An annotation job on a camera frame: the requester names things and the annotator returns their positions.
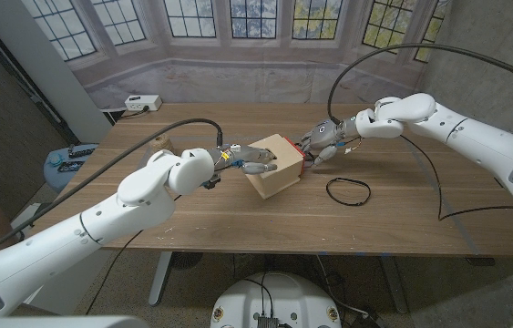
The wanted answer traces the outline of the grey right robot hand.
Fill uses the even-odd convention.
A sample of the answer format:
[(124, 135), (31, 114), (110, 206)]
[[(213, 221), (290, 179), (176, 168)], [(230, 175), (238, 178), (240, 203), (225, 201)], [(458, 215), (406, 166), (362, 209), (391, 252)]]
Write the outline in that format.
[(319, 122), (301, 137), (300, 149), (303, 153), (319, 150), (319, 154), (310, 160), (311, 167), (317, 166), (331, 159), (337, 153), (338, 146), (348, 138), (360, 138), (355, 118), (337, 122), (328, 119)]

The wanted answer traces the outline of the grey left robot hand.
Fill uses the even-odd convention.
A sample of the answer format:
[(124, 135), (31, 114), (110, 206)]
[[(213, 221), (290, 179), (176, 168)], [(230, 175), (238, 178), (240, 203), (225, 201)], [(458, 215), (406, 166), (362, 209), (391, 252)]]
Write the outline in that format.
[(214, 171), (241, 169), (246, 175), (258, 175), (278, 169), (276, 156), (268, 149), (231, 144), (208, 150), (214, 162)]

